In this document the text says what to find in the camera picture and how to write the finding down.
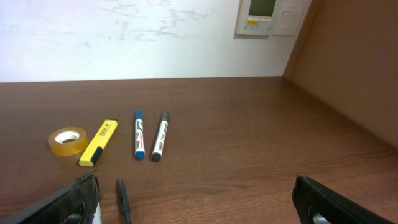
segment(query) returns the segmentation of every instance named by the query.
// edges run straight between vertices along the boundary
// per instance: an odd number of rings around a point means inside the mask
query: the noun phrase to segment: wall control panel
[[[295,35],[304,0],[242,0],[237,34]]]

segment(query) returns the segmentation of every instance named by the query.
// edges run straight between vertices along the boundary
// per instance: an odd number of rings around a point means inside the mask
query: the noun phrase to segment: marker
[[[167,125],[169,125],[169,112],[163,113],[162,121],[160,122],[159,132],[155,142],[154,151],[152,152],[152,161],[159,162],[162,158],[164,147],[164,140],[166,139]]]
[[[118,191],[120,211],[124,216],[126,224],[132,224],[130,219],[130,202],[129,198],[127,197],[126,187],[121,179],[118,180]]]
[[[144,126],[141,110],[136,110],[136,159],[141,160],[145,157],[144,149]]]
[[[115,119],[106,119],[79,160],[81,166],[94,166],[118,126]]]

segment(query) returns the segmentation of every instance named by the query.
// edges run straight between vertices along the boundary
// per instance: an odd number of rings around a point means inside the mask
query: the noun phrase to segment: yellow highlighter
[[[79,160],[81,166],[94,166],[118,126],[115,119],[106,119]]]

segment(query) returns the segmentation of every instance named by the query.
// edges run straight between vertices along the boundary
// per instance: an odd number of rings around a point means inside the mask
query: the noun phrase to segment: black marker
[[[159,162],[162,158],[162,152],[164,147],[164,140],[166,139],[167,126],[169,125],[170,113],[165,112],[160,122],[159,132],[155,142],[154,151],[152,152],[152,161]]]

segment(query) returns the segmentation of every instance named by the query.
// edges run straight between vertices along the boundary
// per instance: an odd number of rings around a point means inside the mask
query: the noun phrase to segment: brown desk surface
[[[151,154],[170,111],[162,160],[133,159],[133,113]],[[104,223],[122,223],[116,179],[135,223],[299,223],[297,174],[398,222],[398,153],[281,77],[0,84],[0,217],[93,170],[59,157],[48,136],[77,126],[89,139],[119,126],[95,165]]]

